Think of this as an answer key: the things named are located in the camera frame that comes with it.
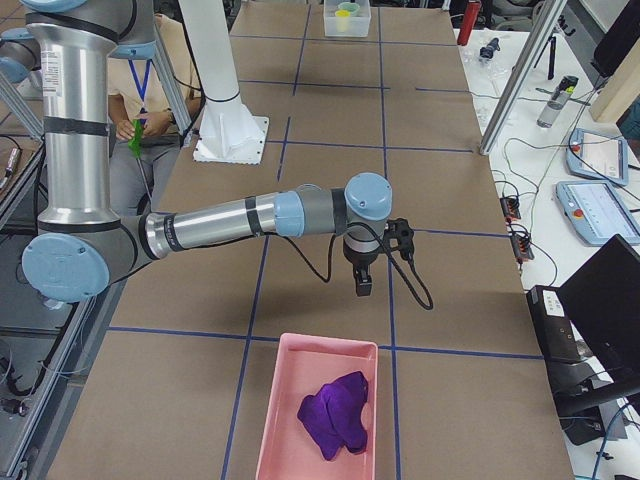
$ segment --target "monitor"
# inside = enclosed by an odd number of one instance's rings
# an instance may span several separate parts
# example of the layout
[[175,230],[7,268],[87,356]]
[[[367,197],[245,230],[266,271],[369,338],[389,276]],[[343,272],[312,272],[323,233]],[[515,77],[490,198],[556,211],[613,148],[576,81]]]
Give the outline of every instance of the monitor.
[[622,236],[614,235],[557,295],[614,381],[562,401],[562,406],[557,403],[559,413],[575,413],[621,397],[640,402],[640,255]]

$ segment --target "beige shirt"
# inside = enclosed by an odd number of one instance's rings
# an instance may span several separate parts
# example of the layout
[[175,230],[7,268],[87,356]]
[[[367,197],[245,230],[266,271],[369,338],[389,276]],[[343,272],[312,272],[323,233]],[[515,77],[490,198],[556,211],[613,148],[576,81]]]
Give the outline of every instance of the beige shirt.
[[[199,88],[198,76],[191,62],[191,56],[189,55],[187,42],[184,39],[182,25],[164,15],[160,15],[159,17],[160,35],[167,50],[167,55],[171,60],[176,78],[187,85]],[[138,74],[138,81],[140,85],[142,85],[146,60],[134,60],[133,63]],[[133,80],[131,69],[129,68],[129,61],[109,58],[107,64],[107,79],[109,95],[122,95],[127,114],[130,119],[133,119],[140,113],[142,101],[136,89],[136,83]],[[185,100],[200,96],[200,92],[191,90],[189,87],[185,87],[184,85],[179,85],[179,87]],[[145,108],[149,112],[160,112],[169,108],[169,102],[164,94],[162,84],[158,79],[158,74],[153,65],[149,72],[149,83],[147,85],[144,103]]]

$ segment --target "green object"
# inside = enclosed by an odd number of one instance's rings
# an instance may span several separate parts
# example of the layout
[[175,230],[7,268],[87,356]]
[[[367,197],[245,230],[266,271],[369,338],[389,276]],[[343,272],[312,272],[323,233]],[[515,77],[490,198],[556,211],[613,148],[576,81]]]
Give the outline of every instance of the green object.
[[129,145],[129,148],[133,152],[133,155],[136,158],[140,158],[141,156],[140,140],[142,140],[142,132],[144,131],[144,128],[142,127],[142,123],[138,119],[134,120],[131,123],[133,123],[133,128],[136,129],[136,133],[133,135],[133,138],[129,140],[129,142],[127,142],[127,145]]

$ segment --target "purple cloth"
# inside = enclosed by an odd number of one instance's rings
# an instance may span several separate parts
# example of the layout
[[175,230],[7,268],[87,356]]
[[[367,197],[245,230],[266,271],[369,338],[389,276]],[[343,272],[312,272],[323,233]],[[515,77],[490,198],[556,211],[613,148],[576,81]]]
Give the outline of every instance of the purple cloth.
[[322,386],[316,395],[302,400],[298,420],[320,447],[325,460],[332,460],[342,446],[361,453],[367,446],[367,431],[360,415],[367,403],[369,384],[362,372],[353,372]]

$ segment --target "cardboard table surface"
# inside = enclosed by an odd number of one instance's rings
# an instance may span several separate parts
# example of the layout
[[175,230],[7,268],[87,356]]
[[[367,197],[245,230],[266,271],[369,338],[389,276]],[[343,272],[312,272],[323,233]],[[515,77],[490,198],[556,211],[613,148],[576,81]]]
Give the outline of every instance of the cardboard table surface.
[[[383,259],[357,298],[340,239],[326,285],[279,238],[173,254],[129,280],[48,478],[253,478],[284,332],[380,346],[377,479],[572,478],[448,15],[329,39],[322,7],[249,2],[232,44],[263,160],[186,149],[161,209],[386,175],[435,309]],[[296,243],[325,273],[329,236]]]

